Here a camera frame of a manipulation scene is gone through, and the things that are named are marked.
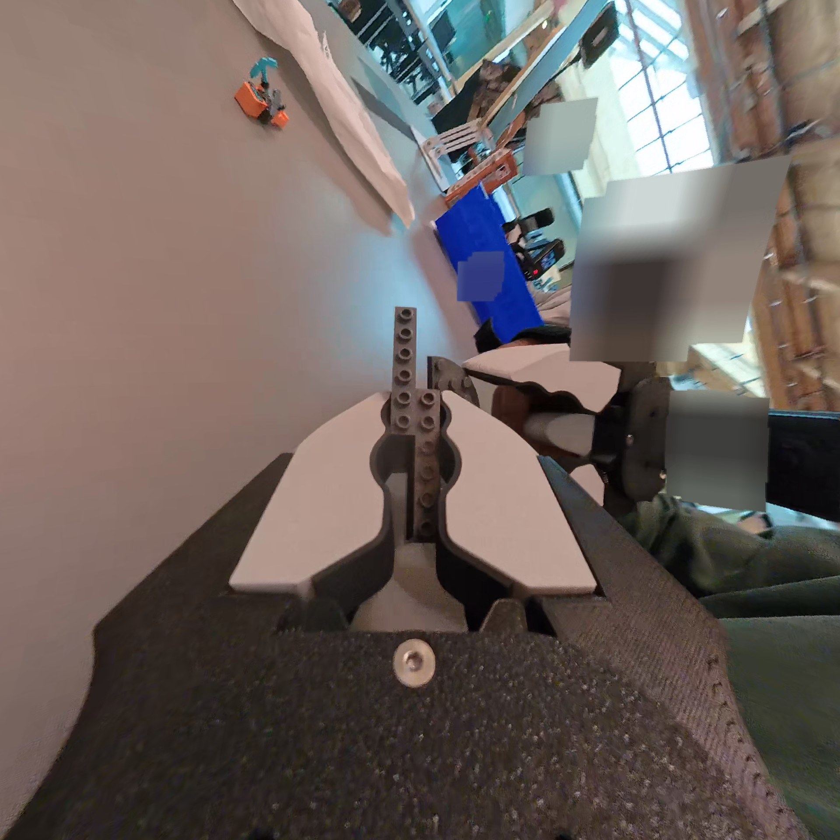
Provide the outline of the orange wooden crate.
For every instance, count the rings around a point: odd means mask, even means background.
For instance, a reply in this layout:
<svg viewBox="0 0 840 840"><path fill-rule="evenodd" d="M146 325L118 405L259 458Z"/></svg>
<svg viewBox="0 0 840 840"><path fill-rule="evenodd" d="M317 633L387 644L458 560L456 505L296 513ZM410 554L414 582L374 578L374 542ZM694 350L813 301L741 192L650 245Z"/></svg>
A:
<svg viewBox="0 0 840 840"><path fill-rule="evenodd" d="M495 150L447 189L446 206L452 207L477 186L481 186L485 194L492 194L517 174L515 154L509 148Z"/></svg>

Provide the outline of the person's green sweatshirt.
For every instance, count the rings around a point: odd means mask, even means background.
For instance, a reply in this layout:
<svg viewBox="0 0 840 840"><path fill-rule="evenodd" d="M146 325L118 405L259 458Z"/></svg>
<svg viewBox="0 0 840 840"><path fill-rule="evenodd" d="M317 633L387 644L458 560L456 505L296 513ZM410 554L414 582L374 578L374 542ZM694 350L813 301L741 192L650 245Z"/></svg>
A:
<svg viewBox="0 0 840 840"><path fill-rule="evenodd" d="M774 786L812 838L839 838L839 578L700 599Z"/></svg>

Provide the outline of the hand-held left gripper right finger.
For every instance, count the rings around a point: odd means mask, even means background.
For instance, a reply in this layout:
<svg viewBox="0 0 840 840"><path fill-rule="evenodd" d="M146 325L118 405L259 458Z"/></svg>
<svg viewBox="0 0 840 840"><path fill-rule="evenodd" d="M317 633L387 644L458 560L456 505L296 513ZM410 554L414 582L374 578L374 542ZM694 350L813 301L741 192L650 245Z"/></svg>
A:
<svg viewBox="0 0 840 840"><path fill-rule="evenodd" d="M467 614L500 599L593 595L596 578L537 452L465 398L441 393L449 461L437 577Z"/></svg>

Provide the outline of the blue plastic bin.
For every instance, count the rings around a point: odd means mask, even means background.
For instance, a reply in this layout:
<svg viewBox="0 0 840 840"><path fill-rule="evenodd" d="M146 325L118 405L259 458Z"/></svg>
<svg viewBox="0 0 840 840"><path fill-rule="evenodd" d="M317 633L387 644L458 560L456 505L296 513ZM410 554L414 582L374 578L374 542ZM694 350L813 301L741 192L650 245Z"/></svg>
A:
<svg viewBox="0 0 840 840"><path fill-rule="evenodd" d="M457 300L472 307L479 325L489 322L505 344L543 323L503 232L501 211L481 186L470 190L434 225L456 273Z"/></svg>

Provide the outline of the white paper bag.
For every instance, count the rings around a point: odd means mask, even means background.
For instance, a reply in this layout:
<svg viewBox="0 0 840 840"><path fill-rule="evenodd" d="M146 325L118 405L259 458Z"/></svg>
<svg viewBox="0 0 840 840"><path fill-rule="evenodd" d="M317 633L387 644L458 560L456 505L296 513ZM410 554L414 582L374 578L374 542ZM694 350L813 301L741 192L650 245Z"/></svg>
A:
<svg viewBox="0 0 840 840"><path fill-rule="evenodd" d="M353 164L406 228L415 212L407 185L371 116L335 64L326 35L319 35L299 1L235 1L252 27L290 52L309 81L330 128Z"/></svg>

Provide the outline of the dark grey half-round plate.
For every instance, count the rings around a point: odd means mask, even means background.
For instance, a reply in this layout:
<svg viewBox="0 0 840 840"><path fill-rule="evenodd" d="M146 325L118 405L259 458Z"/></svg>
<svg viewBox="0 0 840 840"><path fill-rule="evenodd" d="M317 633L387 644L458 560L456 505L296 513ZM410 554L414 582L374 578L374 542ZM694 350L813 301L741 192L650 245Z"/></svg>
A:
<svg viewBox="0 0 840 840"><path fill-rule="evenodd" d="M480 407L477 390L467 371L445 357L427 357L427 387L441 392L454 392L472 405Z"/></svg>

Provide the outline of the person's right hand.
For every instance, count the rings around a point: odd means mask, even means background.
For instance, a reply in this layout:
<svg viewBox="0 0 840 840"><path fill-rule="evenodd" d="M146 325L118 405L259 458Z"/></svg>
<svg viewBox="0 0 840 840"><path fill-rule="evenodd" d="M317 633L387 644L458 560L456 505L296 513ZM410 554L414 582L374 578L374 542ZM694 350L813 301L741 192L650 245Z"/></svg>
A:
<svg viewBox="0 0 840 840"><path fill-rule="evenodd" d="M559 411L561 408L574 406L577 406L577 403L572 396L567 394L549 395L539 392L530 385L523 389L511 385L499 385L492 396L490 413L522 437L539 456L554 460L566 472L571 473L579 466L589 463L590 454L585 452L583 455L578 455L569 450L544 444L527 434L524 424L532 414Z"/></svg>

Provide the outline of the person's right forearm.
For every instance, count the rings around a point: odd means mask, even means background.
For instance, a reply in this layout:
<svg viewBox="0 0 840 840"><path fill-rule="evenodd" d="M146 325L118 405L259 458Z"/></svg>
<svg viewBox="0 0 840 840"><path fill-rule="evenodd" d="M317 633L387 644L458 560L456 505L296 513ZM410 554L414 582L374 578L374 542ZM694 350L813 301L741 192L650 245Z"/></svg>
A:
<svg viewBox="0 0 840 840"><path fill-rule="evenodd" d="M752 533L662 494L618 521L717 618L839 617L838 531Z"/></svg>

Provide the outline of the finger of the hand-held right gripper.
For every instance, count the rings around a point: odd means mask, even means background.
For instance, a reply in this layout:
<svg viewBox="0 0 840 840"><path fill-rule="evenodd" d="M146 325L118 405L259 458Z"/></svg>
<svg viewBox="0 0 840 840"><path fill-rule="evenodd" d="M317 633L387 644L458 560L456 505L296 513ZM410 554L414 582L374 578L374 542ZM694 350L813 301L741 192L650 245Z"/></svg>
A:
<svg viewBox="0 0 840 840"><path fill-rule="evenodd" d="M548 394L572 394L599 413L614 397L621 371L603 362L572 361L567 344L505 345L463 363L469 375L495 385L535 385Z"/></svg>
<svg viewBox="0 0 840 840"><path fill-rule="evenodd" d="M577 466L570 472L570 477L589 494L597 505L603 507L606 485L593 465Z"/></svg>

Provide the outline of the orange and teal brick figure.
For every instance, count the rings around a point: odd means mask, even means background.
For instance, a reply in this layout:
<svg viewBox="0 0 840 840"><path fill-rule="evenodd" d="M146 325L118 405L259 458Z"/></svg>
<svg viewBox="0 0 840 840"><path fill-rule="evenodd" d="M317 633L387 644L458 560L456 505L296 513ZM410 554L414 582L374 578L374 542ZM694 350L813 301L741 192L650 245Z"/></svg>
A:
<svg viewBox="0 0 840 840"><path fill-rule="evenodd" d="M279 89L270 84L268 70L278 68L277 60L262 57L251 67L248 78L236 90L234 99L252 120L283 130L289 122Z"/></svg>

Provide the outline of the grey stepped brick wall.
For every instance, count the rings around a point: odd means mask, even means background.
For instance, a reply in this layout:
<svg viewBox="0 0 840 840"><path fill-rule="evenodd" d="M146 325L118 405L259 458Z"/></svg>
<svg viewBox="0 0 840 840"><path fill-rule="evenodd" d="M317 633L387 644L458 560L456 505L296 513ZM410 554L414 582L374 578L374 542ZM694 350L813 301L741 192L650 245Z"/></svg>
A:
<svg viewBox="0 0 840 840"><path fill-rule="evenodd" d="M394 310L391 431L408 438L411 453L407 466L406 536L418 543L432 543L438 532L440 468L439 393L417 377L417 311L398 306Z"/></svg>

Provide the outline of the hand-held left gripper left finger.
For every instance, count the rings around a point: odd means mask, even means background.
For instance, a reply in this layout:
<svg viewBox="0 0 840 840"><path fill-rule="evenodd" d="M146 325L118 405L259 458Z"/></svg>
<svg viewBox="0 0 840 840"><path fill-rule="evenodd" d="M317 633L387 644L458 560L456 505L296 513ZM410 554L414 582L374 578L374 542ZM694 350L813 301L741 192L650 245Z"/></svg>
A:
<svg viewBox="0 0 840 840"><path fill-rule="evenodd" d="M353 611L388 584L391 504L371 457L389 398L368 396L299 444L230 576L233 590L329 598Z"/></svg>

